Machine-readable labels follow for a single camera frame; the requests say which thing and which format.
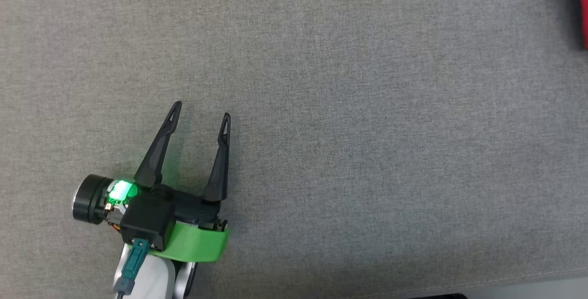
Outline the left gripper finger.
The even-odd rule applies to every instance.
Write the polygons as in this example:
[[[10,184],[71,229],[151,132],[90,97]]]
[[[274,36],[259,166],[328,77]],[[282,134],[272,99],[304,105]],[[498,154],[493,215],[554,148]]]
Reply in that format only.
[[[160,126],[153,142],[141,161],[135,175],[134,183],[141,188],[152,188],[162,182],[162,167],[164,157],[170,143],[170,137],[175,132],[179,123],[179,115],[182,109],[182,102],[175,102],[162,125]]]
[[[227,198],[230,157],[231,116],[225,113],[218,134],[218,150],[209,180],[204,187],[203,199],[221,202]]]

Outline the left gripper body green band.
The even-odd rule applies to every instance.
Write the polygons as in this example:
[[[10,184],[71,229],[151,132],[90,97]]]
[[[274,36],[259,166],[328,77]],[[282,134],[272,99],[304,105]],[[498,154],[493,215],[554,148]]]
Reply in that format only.
[[[152,255],[183,263],[218,261],[229,238],[219,202],[208,202],[166,185],[153,189],[91,174],[72,199],[75,220],[107,222],[124,243],[146,240]]]

